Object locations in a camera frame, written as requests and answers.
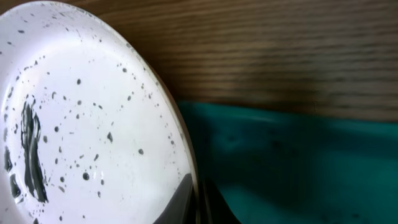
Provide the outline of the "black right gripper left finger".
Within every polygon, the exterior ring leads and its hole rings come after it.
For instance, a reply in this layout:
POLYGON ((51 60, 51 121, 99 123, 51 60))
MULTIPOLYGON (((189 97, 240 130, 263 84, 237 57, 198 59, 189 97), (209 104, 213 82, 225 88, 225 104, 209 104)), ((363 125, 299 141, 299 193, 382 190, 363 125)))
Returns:
POLYGON ((183 224, 187 218, 193 194, 191 174, 186 174, 175 190, 164 211, 154 224, 183 224))

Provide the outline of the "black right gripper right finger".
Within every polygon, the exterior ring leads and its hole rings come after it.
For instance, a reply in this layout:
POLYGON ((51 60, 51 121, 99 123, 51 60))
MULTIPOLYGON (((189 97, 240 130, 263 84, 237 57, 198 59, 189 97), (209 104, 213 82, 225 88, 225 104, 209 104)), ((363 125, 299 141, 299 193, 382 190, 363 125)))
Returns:
POLYGON ((205 224, 241 224, 210 179, 200 183, 200 216, 205 224))

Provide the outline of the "white plate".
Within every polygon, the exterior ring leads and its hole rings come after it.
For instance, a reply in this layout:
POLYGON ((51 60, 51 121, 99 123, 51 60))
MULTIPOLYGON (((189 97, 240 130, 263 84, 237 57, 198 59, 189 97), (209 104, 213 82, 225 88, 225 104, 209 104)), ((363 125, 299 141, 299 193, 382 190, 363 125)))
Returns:
POLYGON ((1 15, 2 223, 154 223, 186 174, 199 223, 183 119, 118 32, 61 2, 1 15))

